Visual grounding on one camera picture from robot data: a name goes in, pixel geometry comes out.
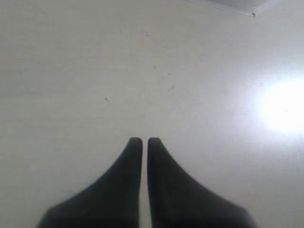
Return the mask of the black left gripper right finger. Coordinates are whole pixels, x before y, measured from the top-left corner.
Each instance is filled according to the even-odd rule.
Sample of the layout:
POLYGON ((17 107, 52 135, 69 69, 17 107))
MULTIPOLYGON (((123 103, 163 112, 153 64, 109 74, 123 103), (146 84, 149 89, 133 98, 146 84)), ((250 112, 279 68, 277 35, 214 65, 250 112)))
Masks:
POLYGON ((193 179, 159 138, 148 140, 147 183, 154 228, 256 228, 249 212, 193 179))

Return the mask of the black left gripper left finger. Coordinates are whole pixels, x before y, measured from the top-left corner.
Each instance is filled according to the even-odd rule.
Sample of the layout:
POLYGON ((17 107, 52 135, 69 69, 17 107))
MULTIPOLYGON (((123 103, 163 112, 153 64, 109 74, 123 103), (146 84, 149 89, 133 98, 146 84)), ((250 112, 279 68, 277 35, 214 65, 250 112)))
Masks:
POLYGON ((113 165, 91 186, 51 207, 39 228, 137 228, 143 144, 130 138, 113 165))

